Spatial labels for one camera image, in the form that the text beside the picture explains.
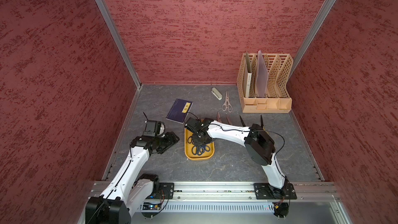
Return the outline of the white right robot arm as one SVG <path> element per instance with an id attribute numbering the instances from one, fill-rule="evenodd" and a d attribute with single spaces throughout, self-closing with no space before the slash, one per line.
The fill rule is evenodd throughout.
<path id="1" fill-rule="evenodd" d="M 277 161 L 275 142 L 258 124 L 250 127 L 238 127 L 205 118 L 189 118 L 184 127 L 192 133 L 194 146 L 204 146 L 216 139 L 222 139 L 244 146 L 251 159 L 264 170 L 272 190 L 284 190 L 287 179 Z"/>

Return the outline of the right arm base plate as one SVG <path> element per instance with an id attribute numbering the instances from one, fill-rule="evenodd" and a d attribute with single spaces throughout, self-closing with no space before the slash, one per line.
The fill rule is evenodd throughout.
<path id="1" fill-rule="evenodd" d="M 254 192 L 257 200 L 296 200 L 294 186 L 285 182 L 282 189 L 275 188 L 269 183 L 254 183 Z"/>

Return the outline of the cream handled kitchen scissors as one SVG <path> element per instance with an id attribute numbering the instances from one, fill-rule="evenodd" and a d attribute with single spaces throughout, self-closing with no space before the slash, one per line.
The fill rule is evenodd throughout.
<path id="1" fill-rule="evenodd" d="M 217 121 L 218 121 L 219 123 L 222 123 L 222 121 L 221 121 L 221 116 L 220 116 L 220 113 L 219 113 L 219 112 L 217 112 Z"/>

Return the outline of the pink handled scissors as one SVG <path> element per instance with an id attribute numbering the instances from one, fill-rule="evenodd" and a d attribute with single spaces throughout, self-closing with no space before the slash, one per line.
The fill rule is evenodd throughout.
<path id="1" fill-rule="evenodd" d="M 225 100 L 224 100 L 224 103 L 222 105 L 222 110 L 224 112 L 229 112 L 229 113 L 231 113 L 233 111 L 233 107 L 232 107 L 232 105 L 230 103 L 229 92 L 228 91 L 226 91 Z"/>

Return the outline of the yellow and black scissors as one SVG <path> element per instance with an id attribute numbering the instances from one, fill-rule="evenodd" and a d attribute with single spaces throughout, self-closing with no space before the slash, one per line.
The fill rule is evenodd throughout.
<path id="1" fill-rule="evenodd" d="M 260 115 L 260 126 L 262 129 L 264 129 L 264 121 L 262 115 Z"/>

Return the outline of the blue handled scissors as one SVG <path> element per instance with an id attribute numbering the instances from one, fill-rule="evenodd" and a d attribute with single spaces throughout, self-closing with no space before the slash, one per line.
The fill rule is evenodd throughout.
<path id="1" fill-rule="evenodd" d="M 185 154 L 189 159 L 199 159 L 199 157 L 211 157 L 214 153 L 213 144 L 203 145 L 203 146 L 194 146 L 190 142 L 190 137 L 185 140 Z"/>

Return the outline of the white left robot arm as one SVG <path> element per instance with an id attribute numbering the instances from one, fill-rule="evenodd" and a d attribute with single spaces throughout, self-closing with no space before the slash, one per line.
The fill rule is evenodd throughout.
<path id="1" fill-rule="evenodd" d="M 170 195 L 161 188 L 159 177 L 155 174 L 139 176 L 139 173 L 153 153 L 160 155 L 179 140 L 174 132 L 136 137 L 115 178 L 98 197 L 91 197 L 86 204 L 85 223 L 130 224 L 147 198 L 159 198 L 162 205 Z"/>

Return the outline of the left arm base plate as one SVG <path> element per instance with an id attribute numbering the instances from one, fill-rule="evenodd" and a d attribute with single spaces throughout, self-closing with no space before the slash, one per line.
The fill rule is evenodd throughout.
<path id="1" fill-rule="evenodd" d="M 174 196 L 175 183 L 160 182 L 146 200 L 171 200 Z"/>

